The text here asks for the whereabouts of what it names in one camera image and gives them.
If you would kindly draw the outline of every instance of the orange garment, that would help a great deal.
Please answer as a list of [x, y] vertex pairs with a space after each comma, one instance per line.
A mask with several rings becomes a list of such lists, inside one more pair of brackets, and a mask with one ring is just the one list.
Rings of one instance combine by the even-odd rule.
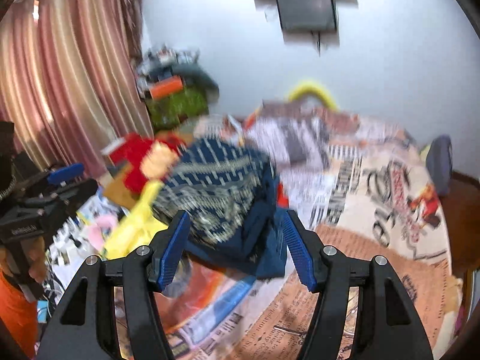
[[35, 356], [37, 340], [37, 303], [29, 303], [23, 293], [12, 287], [0, 271], [0, 318], [23, 352]]

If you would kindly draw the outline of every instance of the beige plush face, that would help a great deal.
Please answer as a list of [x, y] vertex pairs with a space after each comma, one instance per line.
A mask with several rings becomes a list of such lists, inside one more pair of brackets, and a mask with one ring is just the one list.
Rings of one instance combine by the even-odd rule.
[[167, 145], [155, 142], [142, 160], [140, 170], [147, 179], [159, 179], [169, 171], [178, 158]]

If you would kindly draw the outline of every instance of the metal bolt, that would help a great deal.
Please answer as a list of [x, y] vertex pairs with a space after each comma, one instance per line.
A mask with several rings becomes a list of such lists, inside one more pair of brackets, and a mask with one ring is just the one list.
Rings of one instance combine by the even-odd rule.
[[87, 259], [85, 260], [88, 266], [93, 266], [97, 263], [98, 257], [93, 255], [93, 256], [88, 256]]
[[137, 248], [137, 254], [139, 256], [145, 256], [146, 254], [150, 253], [150, 248], [146, 245], [143, 245], [143, 246], [139, 246]]
[[337, 249], [335, 249], [335, 247], [332, 245], [327, 245], [323, 248], [323, 253], [325, 253], [327, 256], [335, 256], [337, 254]]
[[380, 266], [385, 266], [388, 260], [383, 256], [377, 256], [375, 257], [375, 262]]

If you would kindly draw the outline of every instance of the yellow cloth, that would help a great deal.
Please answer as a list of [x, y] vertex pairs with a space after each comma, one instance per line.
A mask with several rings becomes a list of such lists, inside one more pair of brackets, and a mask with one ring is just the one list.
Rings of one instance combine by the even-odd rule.
[[161, 181], [145, 184], [138, 203], [106, 240], [104, 255], [107, 259], [125, 257], [137, 247], [148, 245], [157, 232], [168, 227], [152, 215], [151, 204], [162, 186]]

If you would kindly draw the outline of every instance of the blue gripper pad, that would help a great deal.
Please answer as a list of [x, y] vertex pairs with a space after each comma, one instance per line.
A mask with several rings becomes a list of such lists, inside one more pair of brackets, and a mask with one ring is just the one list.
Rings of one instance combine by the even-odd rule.
[[303, 227], [293, 210], [283, 215], [281, 227], [301, 283], [310, 292], [319, 292], [327, 274], [327, 268], [320, 260], [322, 241], [314, 231]]
[[46, 180], [49, 184], [60, 185], [63, 182], [68, 182], [76, 177], [80, 177], [84, 171], [85, 167], [82, 163], [74, 163], [73, 165], [66, 166], [50, 173]]
[[172, 282], [189, 233], [190, 216], [188, 212], [178, 210], [169, 228], [156, 233], [150, 242], [154, 253], [152, 255], [152, 271], [148, 275], [148, 281], [159, 292], [162, 292]]

